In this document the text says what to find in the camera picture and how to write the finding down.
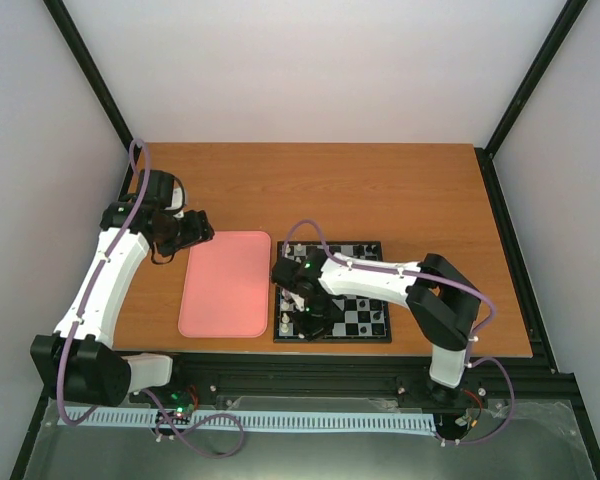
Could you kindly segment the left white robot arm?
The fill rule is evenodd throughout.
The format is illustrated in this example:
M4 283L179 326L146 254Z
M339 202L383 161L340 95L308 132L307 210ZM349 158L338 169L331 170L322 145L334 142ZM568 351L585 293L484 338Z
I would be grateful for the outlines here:
M142 170L136 192L103 212L92 263L68 311L50 335L34 338L30 354L48 395L61 402L114 407L153 388L166 402L181 400L188 378L166 354L124 356L113 348L116 323L144 260L166 265L214 236L205 211L186 207L174 175Z

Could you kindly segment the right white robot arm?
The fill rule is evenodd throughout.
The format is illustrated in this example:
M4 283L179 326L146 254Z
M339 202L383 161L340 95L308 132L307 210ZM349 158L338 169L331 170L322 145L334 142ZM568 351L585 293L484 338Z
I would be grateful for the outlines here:
M287 292L294 305L290 321L307 341L324 337L344 318L335 304L340 297L366 297L408 309L432 345L430 379L450 389L460 385L482 300L444 257L429 254L420 263L387 263L317 248L300 262L279 258L271 281Z

